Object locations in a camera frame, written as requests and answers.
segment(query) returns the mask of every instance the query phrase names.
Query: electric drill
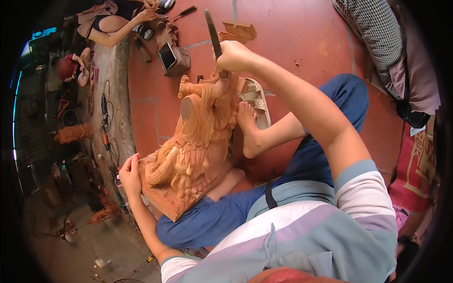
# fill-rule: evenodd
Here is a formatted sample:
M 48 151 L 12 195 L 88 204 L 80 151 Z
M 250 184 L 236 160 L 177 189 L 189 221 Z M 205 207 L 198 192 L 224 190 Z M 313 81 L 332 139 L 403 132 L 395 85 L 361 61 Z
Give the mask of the electric drill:
M 106 127 L 109 123 L 108 112 L 107 112 L 107 100 L 105 94 L 102 94 L 101 98 L 101 109 L 102 109 L 102 142 L 106 147 L 107 151 L 110 151 L 109 137 L 107 136 Z

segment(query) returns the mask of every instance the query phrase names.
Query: bare foot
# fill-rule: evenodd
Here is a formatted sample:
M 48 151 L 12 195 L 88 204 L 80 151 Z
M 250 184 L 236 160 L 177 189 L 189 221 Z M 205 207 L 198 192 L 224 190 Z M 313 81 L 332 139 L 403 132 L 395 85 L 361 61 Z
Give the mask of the bare foot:
M 238 104 L 237 123 L 244 133 L 244 156 L 255 158 L 261 153 L 259 139 L 257 138 L 260 129 L 256 126 L 256 112 L 246 101 L 241 101 Z

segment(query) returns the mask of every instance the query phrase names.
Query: sawdust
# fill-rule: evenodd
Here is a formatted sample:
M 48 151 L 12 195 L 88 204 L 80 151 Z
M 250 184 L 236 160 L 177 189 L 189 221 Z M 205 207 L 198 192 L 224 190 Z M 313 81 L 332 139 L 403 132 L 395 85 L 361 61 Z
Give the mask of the sawdust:
M 318 52 L 319 54 L 323 55 L 324 57 L 327 57 L 327 38 L 324 39 L 320 45 L 318 46 Z

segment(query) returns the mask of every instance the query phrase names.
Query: carved wooden statue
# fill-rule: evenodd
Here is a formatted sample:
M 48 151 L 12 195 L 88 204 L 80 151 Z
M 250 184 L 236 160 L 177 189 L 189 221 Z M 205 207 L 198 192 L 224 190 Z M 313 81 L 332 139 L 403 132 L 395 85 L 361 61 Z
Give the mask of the carved wooden statue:
M 228 147 L 237 117 L 233 97 L 247 87 L 248 82 L 235 72 L 229 72 L 227 79 L 213 72 L 198 84 L 182 76 L 181 110 L 173 137 L 139 161 L 142 193 L 171 220 L 221 182 L 232 167 Z
M 83 138 L 92 138 L 93 130 L 90 123 L 84 123 L 78 126 L 71 126 L 63 128 L 58 131 L 58 134 L 55 135 L 54 139 L 60 144 L 68 144 L 70 142 L 83 139 Z

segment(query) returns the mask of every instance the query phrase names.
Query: woman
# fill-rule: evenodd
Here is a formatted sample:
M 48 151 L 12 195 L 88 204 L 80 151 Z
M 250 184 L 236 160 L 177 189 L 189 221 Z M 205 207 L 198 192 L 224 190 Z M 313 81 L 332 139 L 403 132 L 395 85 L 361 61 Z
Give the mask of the woman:
M 157 0 L 106 0 L 86 9 L 79 3 L 82 12 L 76 13 L 80 26 L 77 31 L 87 39 L 98 44 L 113 47 L 120 42 L 131 30 L 138 32 L 141 38 L 149 40 L 154 30 L 141 25 L 141 22 L 152 21 L 156 18 Z M 132 17 L 134 10 L 142 6 L 145 10 Z

